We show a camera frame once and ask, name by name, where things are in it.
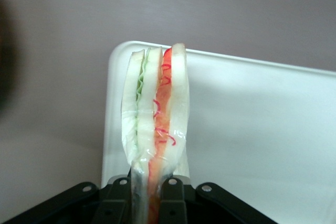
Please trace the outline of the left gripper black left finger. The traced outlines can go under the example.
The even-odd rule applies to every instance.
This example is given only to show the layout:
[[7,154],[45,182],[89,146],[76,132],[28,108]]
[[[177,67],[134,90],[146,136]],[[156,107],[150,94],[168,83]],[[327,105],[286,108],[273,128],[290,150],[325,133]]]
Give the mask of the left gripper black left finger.
[[129,223],[131,182],[114,176],[104,188],[77,184],[5,223]]

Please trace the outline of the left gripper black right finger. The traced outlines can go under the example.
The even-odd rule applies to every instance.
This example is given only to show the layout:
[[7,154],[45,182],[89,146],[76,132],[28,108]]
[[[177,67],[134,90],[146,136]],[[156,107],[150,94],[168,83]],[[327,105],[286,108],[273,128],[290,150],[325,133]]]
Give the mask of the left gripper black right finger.
[[275,223],[219,185],[193,188],[183,177],[167,179],[161,189],[159,223]]

